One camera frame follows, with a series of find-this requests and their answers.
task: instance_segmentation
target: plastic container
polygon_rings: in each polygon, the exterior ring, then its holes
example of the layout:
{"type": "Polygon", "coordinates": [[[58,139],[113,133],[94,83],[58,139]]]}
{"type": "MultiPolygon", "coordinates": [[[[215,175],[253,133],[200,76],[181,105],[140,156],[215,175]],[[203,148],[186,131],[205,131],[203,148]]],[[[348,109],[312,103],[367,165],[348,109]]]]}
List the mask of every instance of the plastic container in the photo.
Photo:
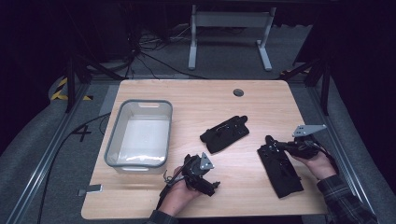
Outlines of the plastic container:
{"type": "Polygon", "coordinates": [[[121,173],[162,174],[166,169],[172,105],[163,100],[128,100],[120,106],[105,162],[121,173]]]}

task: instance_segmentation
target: hand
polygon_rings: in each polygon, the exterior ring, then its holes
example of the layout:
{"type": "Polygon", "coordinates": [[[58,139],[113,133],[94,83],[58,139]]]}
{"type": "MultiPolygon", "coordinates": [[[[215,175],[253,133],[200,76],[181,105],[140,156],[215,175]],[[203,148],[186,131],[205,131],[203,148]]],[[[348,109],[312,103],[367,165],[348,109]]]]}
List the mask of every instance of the hand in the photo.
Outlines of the hand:
{"type": "Polygon", "coordinates": [[[318,179],[322,180],[332,175],[336,175],[330,160],[326,157],[323,152],[319,152],[318,155],[314,156],[313,158],[306,160],[300,157],[292,156],[297,161],[302,162],[305,164],[311,173],[318,179]]]}
{"type": "MultiPolygon", "coordinates": [[[[177,173],[180,168],[181,166],[177,167],[174,174],[177,173]]],[[[180,180],[169,190],[158,210],[175,217],[189,202],[202,194],[203,193],[198,190],[189,189],[186,186],[186,181],[180,180]]]]}

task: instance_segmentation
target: sleeve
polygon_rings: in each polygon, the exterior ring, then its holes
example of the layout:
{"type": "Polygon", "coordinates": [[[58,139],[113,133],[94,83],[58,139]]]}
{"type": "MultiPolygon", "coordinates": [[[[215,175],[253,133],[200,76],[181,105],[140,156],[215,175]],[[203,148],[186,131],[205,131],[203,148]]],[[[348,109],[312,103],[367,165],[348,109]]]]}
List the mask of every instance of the sleeve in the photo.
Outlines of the sleeve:
{"type": "Polygon", "coordinates": [[[148,221],[145,224],[177,224],[177,218],[169,216],[158,210],[154,210],[151,213],[148,221]]]}
{"type": "Polygon", "coordinates": [[[377,223],[376,216],[368,210],[338,175],[318,182],[333,223],[377,223]]]}

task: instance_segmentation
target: table surface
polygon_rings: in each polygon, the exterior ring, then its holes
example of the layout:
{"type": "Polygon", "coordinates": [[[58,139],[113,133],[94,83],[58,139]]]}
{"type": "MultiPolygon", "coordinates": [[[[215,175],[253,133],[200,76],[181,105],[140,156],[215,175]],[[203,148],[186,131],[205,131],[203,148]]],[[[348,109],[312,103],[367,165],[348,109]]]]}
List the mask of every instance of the table surface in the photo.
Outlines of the table surface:
{"type": "Polygon", "coordinates": [[[149,217],[165,186],[163,175],[119,174],[104,154],[120,104],[128,99],[167,100],[173,106],[166,168],[182,165],[187,154],[205,152],[215,165],[205,175],[220,181],[216,193],[189,204],[179,217],[243,217],[326,214],[317,180],[290,158],[304,191],[278,199],[257,154],[265,135],[279,141],[304,124],[288,84],[280,80],[126,80],[120,84],[95,164],[91,185],[103,191],[86,195],[81,214],[87,219],[149,217]],[[237,97],[233,90],[243,90],[237,97]],[[250,134],[211,155],[199,136],[226,119],[246,115],[250,134]]]}

